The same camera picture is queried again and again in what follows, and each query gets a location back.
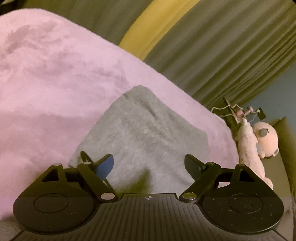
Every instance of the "long white plush toy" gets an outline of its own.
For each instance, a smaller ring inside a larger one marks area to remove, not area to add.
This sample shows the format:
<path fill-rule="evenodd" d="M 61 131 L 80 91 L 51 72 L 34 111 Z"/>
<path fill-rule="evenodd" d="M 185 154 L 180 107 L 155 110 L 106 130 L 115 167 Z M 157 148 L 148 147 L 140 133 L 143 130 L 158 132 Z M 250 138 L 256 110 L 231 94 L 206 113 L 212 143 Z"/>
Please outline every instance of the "long white plush toy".
<path fill-rule="evenodd" d="M 265 176 L 265 169 L 258 156 L 258 140 L 253 133 L 251 124 L 246 119 L 241 120 L 241 127 L 238 130 L 238 152 L 239 162 L 247 165 L 257 176 L 259 176 L 271 189 L 274 188 L 272 181 Z"/>

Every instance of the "plush toy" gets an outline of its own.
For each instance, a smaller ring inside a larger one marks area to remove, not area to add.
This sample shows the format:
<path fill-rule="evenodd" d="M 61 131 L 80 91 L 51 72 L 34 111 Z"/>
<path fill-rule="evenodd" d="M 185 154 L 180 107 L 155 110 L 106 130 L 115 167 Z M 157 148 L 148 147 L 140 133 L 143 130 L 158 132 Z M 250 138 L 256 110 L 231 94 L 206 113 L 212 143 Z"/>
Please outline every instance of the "plush toy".
<path fill-rule="evenodd" d="M 248 166 L 271 189 L 273 189 L 274 186 L 272 181 L 265 176 L 265 169 L 258 155 L 258 140 L 253 133 L 253 128 L 244 118 L 241 120 L 241 124 L 237 134 L 239 162 Z"/>
<path fill-rule="evenodd" d="M 279 140 L 276 130 L 265 122 L 253 125 L 253 133 L 258 140 L 258 154 L 261 159 L 275 156 L 279 152 Z"/>

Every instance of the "blue wall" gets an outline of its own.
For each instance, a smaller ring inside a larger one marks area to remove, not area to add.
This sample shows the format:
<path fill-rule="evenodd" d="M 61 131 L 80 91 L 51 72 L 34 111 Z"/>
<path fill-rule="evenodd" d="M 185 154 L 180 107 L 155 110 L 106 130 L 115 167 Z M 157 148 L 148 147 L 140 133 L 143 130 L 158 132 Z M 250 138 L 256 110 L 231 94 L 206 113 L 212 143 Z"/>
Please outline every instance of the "blue wall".
<path fill-rule="evenodd" d="M 244 107 L 247 106 L 252 106 L 254 110 L 261 107 L 266 115 L 264 122 L 282 119 L 286 116 L 296 133 L 296 62 Z"/>

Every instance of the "pink blanket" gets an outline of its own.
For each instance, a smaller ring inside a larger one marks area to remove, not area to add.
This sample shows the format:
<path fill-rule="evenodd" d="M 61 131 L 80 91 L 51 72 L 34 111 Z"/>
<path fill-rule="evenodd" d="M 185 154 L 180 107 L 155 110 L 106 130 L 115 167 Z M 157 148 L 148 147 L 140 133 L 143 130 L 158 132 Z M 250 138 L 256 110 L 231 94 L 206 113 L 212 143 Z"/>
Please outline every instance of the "pink blanket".
<path fill-rule="evenodd" d="M 66 166 L 112 102 L 136 85 L 207 133 L 208 161 L 234 168 L 225 123 L 136 57 L 44 10 L 0 16 L 0 220 L 50 165 Z"/>

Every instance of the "grooved panel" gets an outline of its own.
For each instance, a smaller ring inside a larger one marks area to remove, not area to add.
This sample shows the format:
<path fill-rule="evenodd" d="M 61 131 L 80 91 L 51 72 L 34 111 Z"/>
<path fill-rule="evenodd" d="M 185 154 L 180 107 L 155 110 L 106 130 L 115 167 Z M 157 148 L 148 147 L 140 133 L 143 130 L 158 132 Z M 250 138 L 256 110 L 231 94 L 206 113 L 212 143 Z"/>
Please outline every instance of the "grooved panel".
<path fill-rule="evenodd" d="M 174 194 L 124 194 L 115 203 L 102 204 L 84 226 L 59 235 L 22 232 L 13 241 L 285 241 L 275 231 L 239 235 L 210 223 L 195 204 Z"/>

